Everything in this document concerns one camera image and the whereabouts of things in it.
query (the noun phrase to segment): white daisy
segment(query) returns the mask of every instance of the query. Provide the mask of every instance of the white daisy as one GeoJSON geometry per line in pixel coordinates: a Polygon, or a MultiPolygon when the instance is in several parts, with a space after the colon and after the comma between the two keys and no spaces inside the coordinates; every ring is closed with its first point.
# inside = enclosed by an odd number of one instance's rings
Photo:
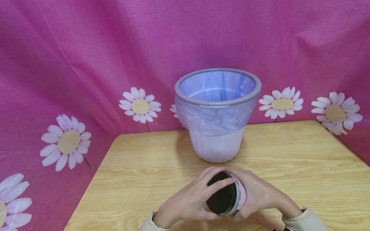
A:
{"type": "Polygon", "coordinates": [[[161,104],[153,101],[154,95],[145,96],[145,90],[136,87],[131,88],[131,93],[124,92],[123,97],[127,100],[120,100],[119,107],[125,110],[125,114],[133,116],[134,121],[141,123],[153,122],[153,117],[157,118],[156,112],[161,111],[161,104]]]}
{"type": "Polygon", "coordinates": [[[32,204],[31,198],[18,198],[29,186],[20,173],[0,183],[0,231],[17,231],[30,222],[32,215],[23,213],[32,204]]]}
{"type": "Polygon", "coordinates": [[[360,106],[355,104],[352,97],[344,99],[344,93],[331,92],[329,98],[318,97],[317,101],[311,103],[312,106],[317,107],[311,112],[321,114],[316,117],[317,120],[332,134],[347,135],[343,127],[352,130],[353,124],[360,122],[363,118],[362,115],[356,113],[360,110],[360,106]]]}
{"type": "Polygon", "coordinates": [[[60,115],[57,122],[59,126],[50,125],[47,128],[49,133],[41,137],[49,144],[40,151],[40,156],[46,157],[42,164],[49,166],[57,162],[55,171],[60,171],[68,162],[69,168],[73,169],[76,163],[84,160],[82,154],[86,154],[90,147],[91,133],[84,132],[85,125],[73,116],[69,119],[66,115],[60,115]]]}
{"type": "Polygon", "coordinates": [[[260,111],[266,111],[265,117],[271,116],[271,119],[276,119],[278,116],[284,118],[286,114],[294,115],[294,111],[302,110],[303,99],[299,99],[300,91],[296,91],[296,87],[287,87],[283,92],[278,90],[272,91],[271,95],[264,95],[263,99],[258,102],[263,104],[259,108],[260,111]]]}
{"type": "Polygon", "coordinates": [[[175,113],[174,117],[179,118],[179,115],[176,114],[176,105],[172,104],[171,108],[169,109],[171,112],[175,113]]]}

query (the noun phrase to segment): wood grain surface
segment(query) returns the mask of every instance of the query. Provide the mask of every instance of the wood grain surface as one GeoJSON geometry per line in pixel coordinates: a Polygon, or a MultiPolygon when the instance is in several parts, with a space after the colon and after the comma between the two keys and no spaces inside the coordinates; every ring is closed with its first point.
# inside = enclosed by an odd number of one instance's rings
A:
{"type": "MultiPolygon", "coordinates": [[[[187,130],[120,135],[65,231],[136,231],[152,211],[204,168],[187,130]]],[[[314,121],[248,125],[240,152],[224,165],[249,169],[310,207],[332,231],[370,230],[370,168],[314,121]]],[[[282,230],[264,210],[246,221],[183,221],[178,231],[282,230]]]]}

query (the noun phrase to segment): trash can handle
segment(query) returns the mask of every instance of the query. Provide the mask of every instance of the trash can handle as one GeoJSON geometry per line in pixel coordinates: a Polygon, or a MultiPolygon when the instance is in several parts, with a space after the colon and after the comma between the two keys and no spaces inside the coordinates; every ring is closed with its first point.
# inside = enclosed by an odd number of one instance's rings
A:
{"type": "Polygon", "coordinates": [[[201,108],[208,108],[208,109],[224,109],[228,108],[230,105],[199,105],[201,108]]]}

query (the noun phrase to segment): pink fabric curtain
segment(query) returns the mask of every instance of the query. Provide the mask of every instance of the pink fabric curtain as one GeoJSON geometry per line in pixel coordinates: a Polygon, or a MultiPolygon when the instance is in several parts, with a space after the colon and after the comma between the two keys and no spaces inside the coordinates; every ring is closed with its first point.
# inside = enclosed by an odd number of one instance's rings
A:
{"type": "Polygon", "coordinates": [[[63,230],[117,135],[181,128],[175,82],[204,68],[260,78],[249,123],[319,120],[370,164],[369,35],[368,0],[1,1],[0,230],[63,230]],[[260,108],[293,87],[293,115],[260,108]]]}

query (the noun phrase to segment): beige sleeve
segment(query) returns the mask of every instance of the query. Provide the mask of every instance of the beige sleeve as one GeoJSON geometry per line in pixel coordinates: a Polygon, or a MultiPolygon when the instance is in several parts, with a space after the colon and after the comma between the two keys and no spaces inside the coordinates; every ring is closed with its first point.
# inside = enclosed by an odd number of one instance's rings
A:
{"type": "Polygon", "coordinates": [[[141,225],[139,231],[168,231],[164,228],[157,227],[153,222],[153,214],[150,214],[150,216],[144,221],[144,223],[141,225]]]}
{"type": "Polygon", "coordinates": [[[318,216],[309,208],[302,210],[303,213],[295,218],[282,218],[285,227],[291,231],[329,231],[318,216]]]}

